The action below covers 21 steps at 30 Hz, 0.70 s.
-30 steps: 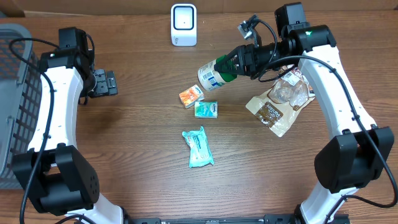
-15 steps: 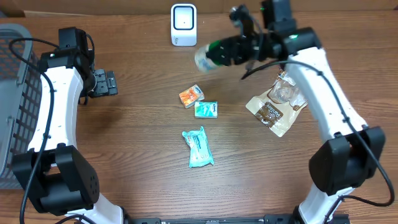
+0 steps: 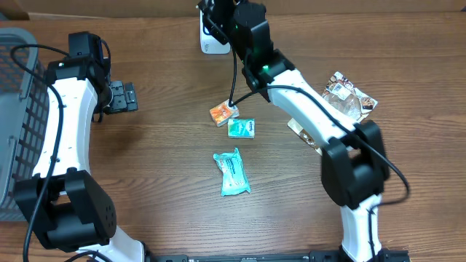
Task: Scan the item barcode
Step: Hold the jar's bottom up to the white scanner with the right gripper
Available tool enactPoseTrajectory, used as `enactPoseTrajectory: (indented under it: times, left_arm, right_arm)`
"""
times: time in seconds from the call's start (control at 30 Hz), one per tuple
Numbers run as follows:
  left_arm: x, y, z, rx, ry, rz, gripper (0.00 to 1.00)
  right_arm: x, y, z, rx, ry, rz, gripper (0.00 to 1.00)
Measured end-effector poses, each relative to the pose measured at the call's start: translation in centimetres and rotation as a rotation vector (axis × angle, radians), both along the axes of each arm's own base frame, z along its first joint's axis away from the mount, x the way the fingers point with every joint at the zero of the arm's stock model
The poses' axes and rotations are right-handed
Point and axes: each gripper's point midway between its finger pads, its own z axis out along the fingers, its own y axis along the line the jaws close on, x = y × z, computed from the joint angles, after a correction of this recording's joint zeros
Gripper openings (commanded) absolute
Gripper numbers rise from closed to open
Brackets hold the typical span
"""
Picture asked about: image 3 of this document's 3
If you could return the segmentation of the teal wipes packet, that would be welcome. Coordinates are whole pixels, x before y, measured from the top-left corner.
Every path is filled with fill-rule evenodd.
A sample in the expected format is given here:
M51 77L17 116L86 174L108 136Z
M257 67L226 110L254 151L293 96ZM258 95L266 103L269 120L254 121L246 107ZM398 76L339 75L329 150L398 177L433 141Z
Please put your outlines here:
M238 148L235 148L233 152L214 154L213 159L223 174L222 197L234 196L244 192L250 193L250 184Z

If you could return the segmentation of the orange tissue pack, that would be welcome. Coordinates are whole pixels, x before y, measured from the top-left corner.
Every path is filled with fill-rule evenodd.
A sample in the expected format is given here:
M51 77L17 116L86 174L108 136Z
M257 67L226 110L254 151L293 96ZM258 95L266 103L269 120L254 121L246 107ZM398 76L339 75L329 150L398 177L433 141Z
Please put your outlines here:
M226 124L230 119L236 118L240 115L237 106L230 106L229 101L218 104L209 110L210 116L217 127Z

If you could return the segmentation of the teal tissue pack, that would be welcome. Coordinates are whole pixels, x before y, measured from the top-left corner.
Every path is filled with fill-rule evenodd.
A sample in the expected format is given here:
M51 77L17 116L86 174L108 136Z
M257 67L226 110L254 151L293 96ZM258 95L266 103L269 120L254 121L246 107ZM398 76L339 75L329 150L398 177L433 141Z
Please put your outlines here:
M230 138L254 139L255 119L230 119L227 133Z

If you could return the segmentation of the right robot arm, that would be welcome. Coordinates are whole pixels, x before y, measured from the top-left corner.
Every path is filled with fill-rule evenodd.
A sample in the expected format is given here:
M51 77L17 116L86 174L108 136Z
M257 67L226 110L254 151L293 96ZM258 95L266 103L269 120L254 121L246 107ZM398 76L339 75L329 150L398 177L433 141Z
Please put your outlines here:
M197 7L209 34L241 59L251 92L294 118L320 148L322 185L341 208L340 259L382 261L378 207L390 171L379 127L344 115L307 84L274 47L263 4L208 0Z

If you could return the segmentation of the brown snack bag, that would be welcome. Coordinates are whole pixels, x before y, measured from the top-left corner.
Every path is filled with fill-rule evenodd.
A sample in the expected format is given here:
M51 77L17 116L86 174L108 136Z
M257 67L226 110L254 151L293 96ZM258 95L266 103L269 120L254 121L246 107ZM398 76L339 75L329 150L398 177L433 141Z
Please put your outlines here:
M321 93L316 92L297 69L286 71L275 79L276 85L303 90L275 90L274 104L287 112L305 130L319 151L330 138L346 135L323 112L319 105L348 130L361 122L377 106L377 101L361 92L338 71L331 76Z

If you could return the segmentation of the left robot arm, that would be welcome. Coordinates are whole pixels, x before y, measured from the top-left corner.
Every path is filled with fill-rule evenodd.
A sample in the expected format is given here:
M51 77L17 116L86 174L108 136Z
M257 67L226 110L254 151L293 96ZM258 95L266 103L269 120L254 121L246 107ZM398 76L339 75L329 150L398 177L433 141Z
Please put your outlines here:
M13 193L28 221L23 260L36 237L72 261L149 261L145 244L118 226L111 197L90 172L91 124L136 111L133 84L111 80L108 44L87 31L69 35L63 59L51 62L40 81L49 98L44 144L32 178L17 182Z

